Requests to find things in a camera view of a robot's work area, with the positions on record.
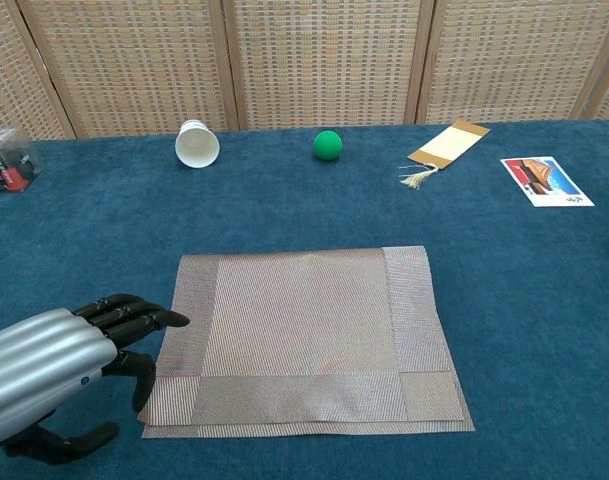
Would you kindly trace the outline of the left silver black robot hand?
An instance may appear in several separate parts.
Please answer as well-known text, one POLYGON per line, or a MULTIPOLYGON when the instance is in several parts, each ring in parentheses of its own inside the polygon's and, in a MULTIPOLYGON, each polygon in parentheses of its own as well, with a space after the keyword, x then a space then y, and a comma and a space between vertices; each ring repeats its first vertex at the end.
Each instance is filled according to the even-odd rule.
POLYGON ((146 406, 156 363, 129 345, 166 327, 189 325, 185 315, 132 294, 113 294, 77 309, 56 308, 0 330, 0 449, 61 465, 104 447, 119 433, 114 422, 74 437, 43 427, 70 398, 107 376, 136 380, 132 409, 146 406))

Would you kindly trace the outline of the gray woven placemat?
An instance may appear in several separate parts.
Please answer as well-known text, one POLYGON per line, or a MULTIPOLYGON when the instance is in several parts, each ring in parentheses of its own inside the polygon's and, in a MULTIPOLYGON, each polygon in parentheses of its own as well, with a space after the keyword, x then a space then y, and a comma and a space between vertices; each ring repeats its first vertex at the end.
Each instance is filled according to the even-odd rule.
POLYGON ((186 255, 172 306, 147 439, 474 428, 421 246, 186 255))

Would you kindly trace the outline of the clear box with red item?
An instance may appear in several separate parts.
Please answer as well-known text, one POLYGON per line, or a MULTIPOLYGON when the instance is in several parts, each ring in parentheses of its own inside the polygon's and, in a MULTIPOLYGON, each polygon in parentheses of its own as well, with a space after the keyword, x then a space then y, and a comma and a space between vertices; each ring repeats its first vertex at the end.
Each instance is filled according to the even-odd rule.
POLYGON ((42 170, 43 161, 23 128, 0 129, 0 193, 25 191, 42 170))

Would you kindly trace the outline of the white paper cup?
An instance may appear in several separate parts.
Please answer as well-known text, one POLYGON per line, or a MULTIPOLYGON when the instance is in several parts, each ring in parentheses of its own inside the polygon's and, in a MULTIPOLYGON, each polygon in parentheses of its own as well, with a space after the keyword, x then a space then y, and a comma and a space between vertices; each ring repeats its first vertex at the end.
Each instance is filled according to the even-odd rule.
POLYGON ((190 168, 212 165, 219 153, 216 135, 199 120, 186 120, 175 139, 175 153, 181 163, 190 168))

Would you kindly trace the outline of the green ball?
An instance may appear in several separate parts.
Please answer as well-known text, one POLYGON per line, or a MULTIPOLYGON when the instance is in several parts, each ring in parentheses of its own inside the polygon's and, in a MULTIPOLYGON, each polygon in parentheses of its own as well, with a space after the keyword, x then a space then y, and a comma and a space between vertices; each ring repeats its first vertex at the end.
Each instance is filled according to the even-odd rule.
POLYGON ((337 160, 343 151, 343 140, 335 131, 321 131, 314 138, 313 151, 314 155, 320 160, 337 160))

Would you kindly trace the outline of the beige brown tasselled bookmark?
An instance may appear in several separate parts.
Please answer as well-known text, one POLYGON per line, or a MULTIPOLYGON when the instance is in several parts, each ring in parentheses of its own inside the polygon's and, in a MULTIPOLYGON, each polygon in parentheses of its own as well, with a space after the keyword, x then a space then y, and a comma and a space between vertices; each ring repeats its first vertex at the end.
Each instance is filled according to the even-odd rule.
POLYGON ((400 183, 418 189, 427 178, 447 168, 489 132, 489 128, 478 124, 466 121, 453 123, 408 156, 424 169, 401 175, 400 183))

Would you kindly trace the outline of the red blue picture postcard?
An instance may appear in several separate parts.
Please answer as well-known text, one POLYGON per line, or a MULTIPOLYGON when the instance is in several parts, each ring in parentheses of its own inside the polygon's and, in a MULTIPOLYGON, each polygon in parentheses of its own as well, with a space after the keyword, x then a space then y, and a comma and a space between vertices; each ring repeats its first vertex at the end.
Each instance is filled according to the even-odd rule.
POLYGON ((534 207, 594 207, 552 156, 501 159, 534 207))

